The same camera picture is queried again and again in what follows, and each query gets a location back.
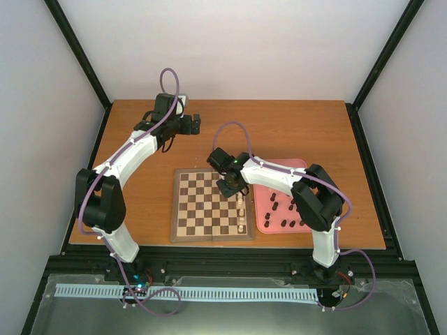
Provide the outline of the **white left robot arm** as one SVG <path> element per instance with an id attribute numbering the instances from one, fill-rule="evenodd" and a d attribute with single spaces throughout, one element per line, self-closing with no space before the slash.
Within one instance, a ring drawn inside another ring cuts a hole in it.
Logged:
<path id="1" fill-rule="evenodd" d="M 168 151 L 176 135 L 200 133 L 200 116 L 185 113 L 189 98 L 160 93 L 154 108 L 144 114 L 118 150 L 93 170 L 82 169 L 75 182 L 75 214 L 82 234 L 96 235 L 122 261 L 120 271 L 130 281 L 144 276 L 145 263 L 137 258 L 139 245 L 124 219 L 123 188 L 131 175 L 158 150 Z"/>

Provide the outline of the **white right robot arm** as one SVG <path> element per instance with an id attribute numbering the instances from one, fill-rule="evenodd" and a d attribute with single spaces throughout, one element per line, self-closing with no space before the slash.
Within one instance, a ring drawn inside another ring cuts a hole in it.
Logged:
<path id="1" fill-rule="evenodd" d="M 236 157 L 217 146 L 220 132 L 229 125 L 239 126 L 247 141 L 248 151 Z M 219 174 L 217 187 L 226 198 L 242 195 L 250 185 L 271 188 L 293 198 L 300 218 L 312 231 L 313 261 L 327 269 L 335 266 L 342 254 L 340 225 L 351 215 L 353 205 L 320 165 L 289 167 L 254 156 L 249 133 L 237 121 L 218 128 L 207 163 Z"/>

